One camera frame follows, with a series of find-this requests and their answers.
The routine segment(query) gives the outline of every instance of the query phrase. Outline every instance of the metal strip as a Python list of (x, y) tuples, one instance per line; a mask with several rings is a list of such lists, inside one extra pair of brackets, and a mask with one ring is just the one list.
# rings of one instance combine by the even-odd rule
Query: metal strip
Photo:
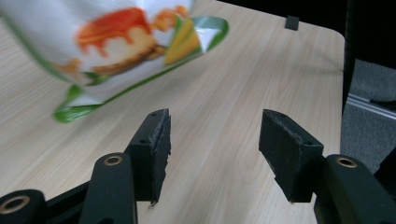
[(373, 105), (370, 103), (369, 99), (359, 97), (354, 94), (349, 94), (346, 103), (349, 105), (354, 105), (356, 107), (371, 111), (373, 113), (376, 113), (378, 115), (382, 115), (385, 117), (388, 117), (390, 119), (396, 119), (396, 113), (389, 111), (387, 109), (384, 109), (380, 107), (379, 105)]

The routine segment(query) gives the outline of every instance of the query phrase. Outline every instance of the wood grain surface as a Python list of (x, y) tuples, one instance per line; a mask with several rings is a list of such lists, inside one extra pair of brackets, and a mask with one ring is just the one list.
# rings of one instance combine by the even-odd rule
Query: wood grain surface
[(160, 201), (138, 202), (139, 223), (316, 223), (313, 203), (290, 204), (259, 151), (262, 110), (287, 114), (339, 153), (344, 38), (335, 31), (213, 0), (193, 15), (228, 21), (206, 55), (71, 123), (52, 111), (69, 84), (50, 76), (0, 25), (0, 195), (46, 199), (88, 181), (97, 159), (122, 152), (152, 111), (169, 108), (172, 154)]

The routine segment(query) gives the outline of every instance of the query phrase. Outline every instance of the food package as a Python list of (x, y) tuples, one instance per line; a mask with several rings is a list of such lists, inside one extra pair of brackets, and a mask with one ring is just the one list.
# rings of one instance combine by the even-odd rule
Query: food package
[(226, 20), (191, 17), (192, 0), (0, 0), (0, 13), (33, 58), (70, 82), (54, 111), (81, 118), (213, 49)]

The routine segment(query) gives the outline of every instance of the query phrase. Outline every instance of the light wood tabletop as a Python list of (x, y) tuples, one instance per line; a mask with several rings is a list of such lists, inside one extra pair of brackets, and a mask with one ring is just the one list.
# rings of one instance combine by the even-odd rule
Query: light wood tabletop
[(50, 76), (0, 24), (0, 196), (39, 189), (51, 199), (122, 152), (150, 112), (169, 108), (172, 154), (160, 201), (138, 202), (139, 223), (316, 223), (313, 202), (289, 203), (259, 151), (264, 108), (284, 113), (339, 153), (345, 39), (335, 31), (214, 0), (193, 16), (230, 25), (207, 54), (60, 123), (69, 84)]

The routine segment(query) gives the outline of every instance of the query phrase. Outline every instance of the plastic bag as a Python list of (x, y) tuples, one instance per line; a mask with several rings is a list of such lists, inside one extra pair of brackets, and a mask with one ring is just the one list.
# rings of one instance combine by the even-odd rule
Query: plastic bag
[(50, 74), (72, 83), (54, 111), (81, 118), (214, 48), (228, 32), (190, 17), (191, 0), (0, 0), (8, 27)]

